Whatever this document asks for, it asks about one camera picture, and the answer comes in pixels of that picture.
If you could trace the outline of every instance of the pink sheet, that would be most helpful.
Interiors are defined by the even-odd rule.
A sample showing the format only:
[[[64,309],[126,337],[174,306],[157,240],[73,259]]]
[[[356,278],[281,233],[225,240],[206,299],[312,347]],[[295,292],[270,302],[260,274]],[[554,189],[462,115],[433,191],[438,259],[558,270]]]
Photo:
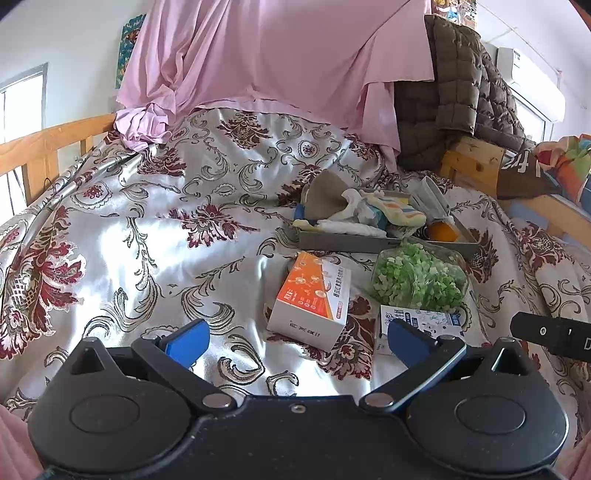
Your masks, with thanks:
[[[289,113],[400,150],[395,80],[433,80],[428,0],[156,0],[115,125],[165,143],[196,107]]]
[[[0,479],[31,480],[41,470],[27,424],[0,405]]]

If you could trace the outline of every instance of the green vegetables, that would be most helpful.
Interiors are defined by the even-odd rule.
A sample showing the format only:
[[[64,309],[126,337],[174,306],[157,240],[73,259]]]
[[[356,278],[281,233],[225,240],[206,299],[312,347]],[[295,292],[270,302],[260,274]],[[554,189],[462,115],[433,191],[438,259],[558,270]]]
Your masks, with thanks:
[[[449,260],[455,260],[453,254]],[[384,305],[447,312],[462,302],[468,279],[458,265],[442,261],[421,243],[404,240],[399,248],[380,253],[372,284],[375,298]]]

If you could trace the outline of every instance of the blue item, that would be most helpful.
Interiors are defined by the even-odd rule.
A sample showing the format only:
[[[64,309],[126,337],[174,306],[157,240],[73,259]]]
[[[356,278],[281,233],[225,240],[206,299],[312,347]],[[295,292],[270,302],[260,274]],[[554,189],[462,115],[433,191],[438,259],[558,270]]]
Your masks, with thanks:
[[[191,322],[164,338],[164,353],[190,368],[209,347],[209,325],[205,320]]]
[[[388,346],[404,365],[412,368],[431,355],[436,341],[404,320],[393,318],[388,325]]]
[[[377,228],[379,228],[380,230],[386,230],[386,227],[388,226],[388,219],[386,218],[386,216],[384,215],[383,211],[380,210],[379,208],[374,207],[373,205],[369,205],[368,207],[372,209],[372,211],[375,214],[374,218],[377,218],[376,223],[374,224],[374,226],[376,226]]]
[[[295,204],[294,220],[305,220],[304,217],[304,206],[301,203]]]

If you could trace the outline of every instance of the wooden post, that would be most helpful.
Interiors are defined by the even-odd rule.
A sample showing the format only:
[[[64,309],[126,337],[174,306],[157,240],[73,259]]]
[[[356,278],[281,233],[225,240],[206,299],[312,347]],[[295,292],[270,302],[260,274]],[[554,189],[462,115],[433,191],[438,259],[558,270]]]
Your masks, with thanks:
[[[80,140],[80,155],[85,155],[92,150],[94,137],[88,137]]]
[[[22,180],[27,205],[37,200],[45,191],[45,186],[50,185],[58,175],[57,151],[25,163],[22,166]]]

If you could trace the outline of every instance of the bedspread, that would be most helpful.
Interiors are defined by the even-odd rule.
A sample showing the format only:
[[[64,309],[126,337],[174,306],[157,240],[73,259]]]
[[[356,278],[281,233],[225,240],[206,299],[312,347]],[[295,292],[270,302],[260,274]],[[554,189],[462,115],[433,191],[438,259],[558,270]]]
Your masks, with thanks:
[[[129,345],[197,318],[212,336],[192,370],[238,400],[359,398],[403,371],[395,357],[374,356],[379,305],[365,289],[375,255],[315,252],[352,270],[347,324],[330,353],[266,329],[297,255],[294,202],[324,168],[351,186],[437,182],[482,247],[460,309],[468,343],[508,335],[520,310],[588,321],[591,255],[511,221],[490,197],[383,166],[354,135],[274,113],[199,110],[166,145],[140,153],[109,133],[0,228],[3,404],[26,419],[84,336]],[[567,411],[572,447],[591,420],[589,366],[522,346]]]

